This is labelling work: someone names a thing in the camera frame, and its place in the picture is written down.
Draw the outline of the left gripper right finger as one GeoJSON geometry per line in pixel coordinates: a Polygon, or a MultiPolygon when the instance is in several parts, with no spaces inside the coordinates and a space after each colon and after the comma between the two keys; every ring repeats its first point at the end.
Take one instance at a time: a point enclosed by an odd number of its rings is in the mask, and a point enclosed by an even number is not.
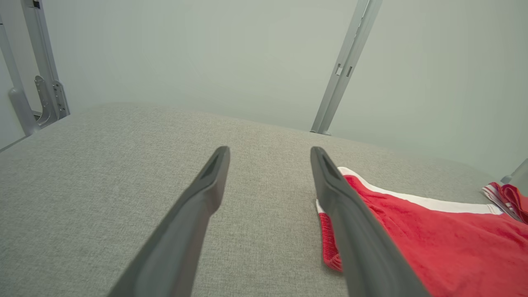
{"type": "Polygon", "coordinates": [[[349,296],[430,296],[372,211],[322,147],[311,148],[311,168],[319,204],[332,222],[349,296]]]}

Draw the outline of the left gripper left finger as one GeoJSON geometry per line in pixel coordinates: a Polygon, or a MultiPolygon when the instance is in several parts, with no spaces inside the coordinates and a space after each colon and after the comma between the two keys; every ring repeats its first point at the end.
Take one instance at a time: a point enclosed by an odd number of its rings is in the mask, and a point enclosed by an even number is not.
{"type": "Polygon", "coordinates": [[[211,216],[226,186],[230,148],[218,147],[140,248],[110,297],[189,297],[211,216]]]}

